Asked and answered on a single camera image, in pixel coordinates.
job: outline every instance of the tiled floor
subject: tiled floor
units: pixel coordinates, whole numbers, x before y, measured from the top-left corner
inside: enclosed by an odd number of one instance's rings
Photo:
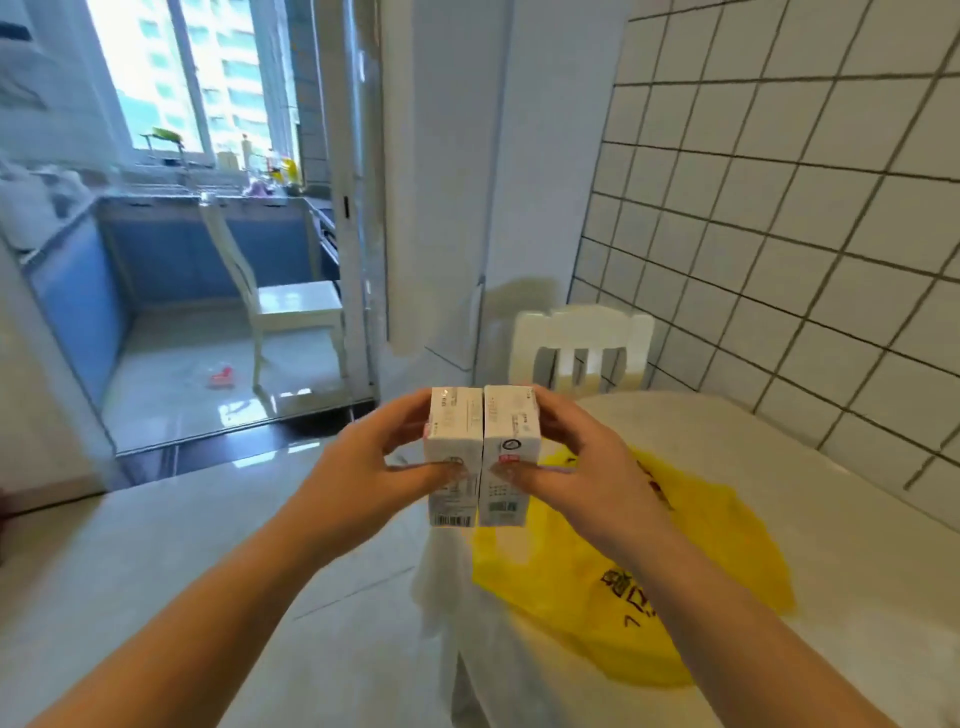
[[[142,314],[133,325],[102,415],[120,452],[346,403],[336,352],[319,328],[271,333],[252,389],[253,344],[243,307]],[[207,386],[233,368],[228,388]]]
[[[15,519],[0,567],[0,728],[22,726],[264,522],[324,442]],[[450,726],[410,581],[417,504],[298,596],[222,725]]]

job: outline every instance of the table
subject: table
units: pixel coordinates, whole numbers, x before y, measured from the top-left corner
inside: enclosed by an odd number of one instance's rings
[[[787,623],[891,718],[960,721],[960,534],[725,400],[631,392],[579,403],[629,444],[736,489],[790,566],[798,611]],[[470,534],[433,529],[415,598],[459,651],[492,728],[719,725],[696,688],[610,681],[475,586]],[[510,549],[524,536],[497,539]]]

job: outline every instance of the white carton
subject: white carton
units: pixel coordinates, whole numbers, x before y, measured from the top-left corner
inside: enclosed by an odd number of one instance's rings
[[[434,387],[430,420],[423,432],[427,462],[461,463],[468,476],[430,494],[430,525],[476,525],[480,469],[483,465],[483,390]]]
[[[483,473],[478,525],[524,525],[530,497],[490,472],[495,463],[540,457],[540,409],[530,387],[484,387]]]

